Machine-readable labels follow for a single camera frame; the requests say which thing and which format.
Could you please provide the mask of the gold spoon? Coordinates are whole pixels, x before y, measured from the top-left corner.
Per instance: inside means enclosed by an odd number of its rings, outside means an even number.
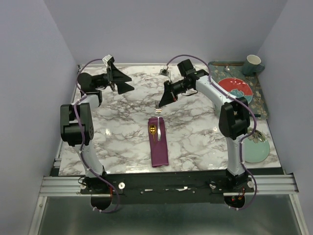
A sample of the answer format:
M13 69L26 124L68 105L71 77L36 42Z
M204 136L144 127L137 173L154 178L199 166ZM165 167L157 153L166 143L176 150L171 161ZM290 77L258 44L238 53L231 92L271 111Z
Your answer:
M153 142L156 143L156 133L157 133L157 127L152 124L149 125L149 133L152 135L153 137Z

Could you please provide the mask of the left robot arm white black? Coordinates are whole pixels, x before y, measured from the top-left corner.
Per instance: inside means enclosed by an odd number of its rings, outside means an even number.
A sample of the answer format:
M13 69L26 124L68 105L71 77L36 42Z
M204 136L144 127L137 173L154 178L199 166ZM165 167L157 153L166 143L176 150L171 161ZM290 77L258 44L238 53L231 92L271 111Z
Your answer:
M60 107L61 138L76 151L85 169L86 184L91 184L97 193L104 193L109 182L92 143L94 126L91 112L102 104L102 90L105 88L109 87L118 94L134 90L128 84L132 79L114 65L113 57L107 56L102 62L106 72L99 75L83 72L87 66L81 68L76 78L76 87L81 95L79 100Z

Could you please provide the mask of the purple cloth napkin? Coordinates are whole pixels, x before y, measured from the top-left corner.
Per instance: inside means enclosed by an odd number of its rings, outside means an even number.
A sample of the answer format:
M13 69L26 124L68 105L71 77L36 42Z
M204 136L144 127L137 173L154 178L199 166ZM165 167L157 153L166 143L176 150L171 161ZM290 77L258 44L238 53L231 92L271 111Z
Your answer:
M155 125L157 127L157 117L152 117L148 120L148 135L151 150L152 167L159 167L169 165L168 147L166 139L166 127L162 117L159 118L161 139L157 140L157 133L154 135L150 131L150 127Z

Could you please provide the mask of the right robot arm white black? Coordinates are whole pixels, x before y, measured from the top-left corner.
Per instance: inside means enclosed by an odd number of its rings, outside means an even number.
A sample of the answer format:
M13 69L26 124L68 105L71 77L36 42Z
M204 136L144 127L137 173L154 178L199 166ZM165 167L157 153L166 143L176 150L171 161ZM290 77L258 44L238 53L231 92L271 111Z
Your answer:
M244 138L250 126L247 100L228 93L208 72L196 70L189 59L178 63L178 69L183 79L175 83L170 80L164 82L159 107L176 102L179 94L190 89L202 93L219 107L219 130L226 138L228 151L225 187L235 192L248 180L243 154Z

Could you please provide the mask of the silver fork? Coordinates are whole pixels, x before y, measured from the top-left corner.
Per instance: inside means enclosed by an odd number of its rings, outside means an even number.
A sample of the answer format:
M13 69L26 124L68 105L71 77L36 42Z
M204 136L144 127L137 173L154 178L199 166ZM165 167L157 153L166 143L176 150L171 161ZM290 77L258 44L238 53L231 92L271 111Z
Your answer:
M155 102L156 114L157 114L157 140L161 141L161 127L160 127L160 114L162 109L159 106L159 101Z

